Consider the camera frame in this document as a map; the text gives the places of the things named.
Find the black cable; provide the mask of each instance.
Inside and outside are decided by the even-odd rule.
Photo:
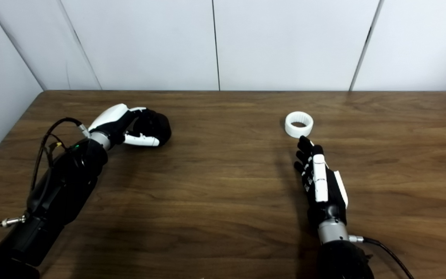
[[[57,141],[58,143],[60,143],[60,144],[62,145],[62,147],[63,147],[65,150],[68,150],[68,148],[65,146],[64,142],[63,142],[60,138],[58,138],[58,136],[56,136],[55,134],[50,134],[50,136],[52,136],[53,138],[55,138],[56,141]]]
[[[400,261],[400,259],[397,256],[395,256],[395,253],[391,252],[391,250],[388,249],[388,247],[383,245],[378,240],[375,240],[375,239],[372,239],[372,238],[369,238],[369,237],[364,237],[363,242],[369,243],[369,244],[373,244],[373,245],[377,245],[377,246],[381,247],[386,253],[388,253],[398,263],[398,265],[400,265],[400,268],[402,268],[402,270],[405,272],[407,277],[409,277],[410,279],[414,279],[414,276],[412,276],[412,274],[409,272],[407,267],[405,267],[405,265],[402,263],[402,261]]]
[[[30,182],[30,192],[32,192],[35,188],[36,180],[37,180],[37,172],[39,171],[39,164],[41,163],[41,157],[42,157],[42,153],[44,151],[46,152],[46,156],[48,157],[49,168],[51,168],[53,166],[53,160],[50,159],[51,156],[49,155],[48,151],[46,150],[46,142],[48,141],[48,138],[51,135],[51,133],[53,132],[53,130],[63,122],[72,122],[72,123],[76,124],[77,126],[82,125],[82,122],[80,122],[79,120],[76,120],[75,118],[65,117],[65,118],[58,120],[53,125],[51,125],[51,127],[48,129],[46,134],[44,134],[42,141],[41,141],[41,146],[39,147],[39,152],[37,154],[36,163],[34,165],[34,173],[32,175],[32,181]]]

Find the white plastic ring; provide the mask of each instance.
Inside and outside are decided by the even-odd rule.
[[[294,122],[299,122],[305,125],[305,127],[296,127],[292,125]],[[308,136],[313,129],[313,118],[301,111],[294,111],[285,118],[285,132],[293,138],[300,138],[301,136]]]

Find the robotic hand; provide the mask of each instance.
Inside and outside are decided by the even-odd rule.
[[[309,209],[307,217],[317,229],[321,247],[317,268],[321,279],[373,279],[364,251],[352,242],[360,242],[347,234],[347,193],[340,173],[331,171],[320,145],[308,138],[299,139],[294,167],[302,176]]]
[[[136,118],[133,130],[128,131]],[[52,150],[58,144],[50,145],[51,152],[44,145],[52,130],[67,121],[74,122],[86,138],[65,148],[64,153],[52,159]],[[42,263],[64,226],[78,216],[96,185],[103,165],[108,162],[108,150],[121,143],[161,146],[170,136],[166,116],[143,107],[129,109],[124,104],[104,111],[89,129],[73,118],[61,119],[51,126],[39,150],[39,158],[43,150],[48,156],[48,170],[37,184],[37,168],[34,171],[23,215],[0,223],[3,227],[14,225],[0,242],[0,279],[39,278],[34,267]]]

